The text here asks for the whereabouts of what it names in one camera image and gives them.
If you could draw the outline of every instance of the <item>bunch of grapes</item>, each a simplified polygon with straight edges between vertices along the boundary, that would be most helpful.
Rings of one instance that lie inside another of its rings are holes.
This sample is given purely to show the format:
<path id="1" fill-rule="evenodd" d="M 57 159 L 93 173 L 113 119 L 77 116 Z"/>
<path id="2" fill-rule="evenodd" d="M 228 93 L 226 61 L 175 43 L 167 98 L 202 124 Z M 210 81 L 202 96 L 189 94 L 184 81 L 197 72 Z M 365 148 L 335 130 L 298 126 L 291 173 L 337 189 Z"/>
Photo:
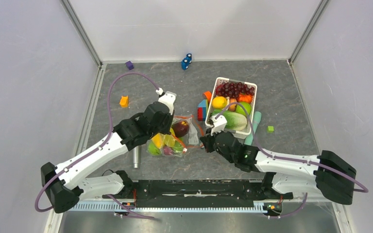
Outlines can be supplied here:
<path id="1" fill-rule="evenodd" d="M 255 88 L 249 87 L 247 84 L 239 83 L 223 83 L 215 88 L 215 94 L 217 96 L 224 96 L 229 98 L 237 99 L 240 93 L 246 95 L 255 95 Z"/>

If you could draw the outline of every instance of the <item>blue dumbbell toy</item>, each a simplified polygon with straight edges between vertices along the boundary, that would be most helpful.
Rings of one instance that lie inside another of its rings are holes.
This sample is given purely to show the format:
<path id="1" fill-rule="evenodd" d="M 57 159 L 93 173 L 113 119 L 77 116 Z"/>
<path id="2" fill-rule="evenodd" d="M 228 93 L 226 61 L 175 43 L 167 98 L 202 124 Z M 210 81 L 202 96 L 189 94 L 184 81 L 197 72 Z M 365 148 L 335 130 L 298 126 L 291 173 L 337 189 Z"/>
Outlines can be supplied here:
<path id="1" fill-rule="evenodd" d="M 183 70 L 188 69 L 189 64 L 192 62 L 192 53 L 188 53 L 181 61 L 181 67 Z"/>

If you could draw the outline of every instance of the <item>teal handle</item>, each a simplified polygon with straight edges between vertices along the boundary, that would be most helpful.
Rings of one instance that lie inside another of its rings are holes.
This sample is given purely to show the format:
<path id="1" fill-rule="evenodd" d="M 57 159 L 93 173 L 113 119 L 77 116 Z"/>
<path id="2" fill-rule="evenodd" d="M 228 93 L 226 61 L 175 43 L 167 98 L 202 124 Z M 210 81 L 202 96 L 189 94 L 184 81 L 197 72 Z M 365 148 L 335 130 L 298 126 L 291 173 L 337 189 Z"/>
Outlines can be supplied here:
<path id="1" fill-rule="evenodd" d="M 254 133 L 256 132 L 256 129 L 258 128 L 258 124 L 261 122 L 261 113 L 260 112 L 255 112 L 254 113 L 254 118 L 252 119 L 252 124 L 253 124 L 253 127 L 254 127 Z M 252 145 L 252 141 L 254 140 L 254 136 L 252 133 L 250 133 L 250 135 L 248 135 L 246 138 L 245 138 L 245 141 L 244 141 L 244 144 L 245 145 Z"/>

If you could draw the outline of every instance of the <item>purple block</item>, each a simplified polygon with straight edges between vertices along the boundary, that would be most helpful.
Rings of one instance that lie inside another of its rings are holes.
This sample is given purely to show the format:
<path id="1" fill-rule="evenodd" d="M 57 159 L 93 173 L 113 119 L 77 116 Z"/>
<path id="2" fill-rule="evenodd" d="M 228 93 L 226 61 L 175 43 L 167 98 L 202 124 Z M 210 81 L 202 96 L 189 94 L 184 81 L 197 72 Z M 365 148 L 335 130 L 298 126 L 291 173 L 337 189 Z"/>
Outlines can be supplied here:
<path id="1" fill-rule="evenodd" d="M 125 62 L 125 65 L 126 65 L 126 67 L 128 67 L 129 70 L 131 70 L 131 69 L 134 68 L 134 64 L 132 64 L 131 61 L 127 61 L 127 62 Z"/>

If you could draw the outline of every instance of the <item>white basket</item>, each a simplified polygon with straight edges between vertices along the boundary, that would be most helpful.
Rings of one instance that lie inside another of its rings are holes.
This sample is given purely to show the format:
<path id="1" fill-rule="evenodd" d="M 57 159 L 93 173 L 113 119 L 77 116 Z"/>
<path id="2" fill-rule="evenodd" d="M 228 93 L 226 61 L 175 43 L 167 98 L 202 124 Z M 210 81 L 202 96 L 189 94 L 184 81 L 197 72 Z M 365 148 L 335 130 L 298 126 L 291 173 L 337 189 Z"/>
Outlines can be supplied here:
<path id="1" fill-rule="evenodd" d="M 250 113 L 250 119 L 251 119 L 251 123 L 252 123 L 252 119 L 254 117 L 254 112 L 255 112 L 255 99 L 256 99 L 256 90 L 257 90 L 256 84 L 254 84 L 254 83 L 247 83 L 247 82 L 243 82 L 243 81 L 238 81 L 238 80 L 234 80 L 234 79 L 226 79 L 226 78 L 218 77 L 217 80 L 215 81 L 214 90 L 212 91 L 211 102 L 209 103 L 208 111 L 206 113 L 205 125 L 207 127 L 211 127 L 211 125 L 209 124 L 208 120 L 209 120 L 209 116 L 211 115 L 211 113 L 214 110 L 214 108 L 212 107 L 212 99 L 216 96 L 215 89 L 217 88 L 218 85 L 220 85 L 222 83 L 227 83 L 229 81 L 235 82 L 235 83 L 242 82 L 244 84 L 247 84 L 249 87 L 255 88 L 255 90 L 254 90 L 254 96 L 253 96 L 252 102 L 251 102 L 252 111 Z M 235 130 L 230 130 L 230 129 L 225 129 L 225 131 L 231 132 L 234 135 L 234 137 L 245 139 L 251 133 L 251 127 L 250 127 L 249 124 L 247 124 L 247 127 L 243 131 L 235 131 Z"/>

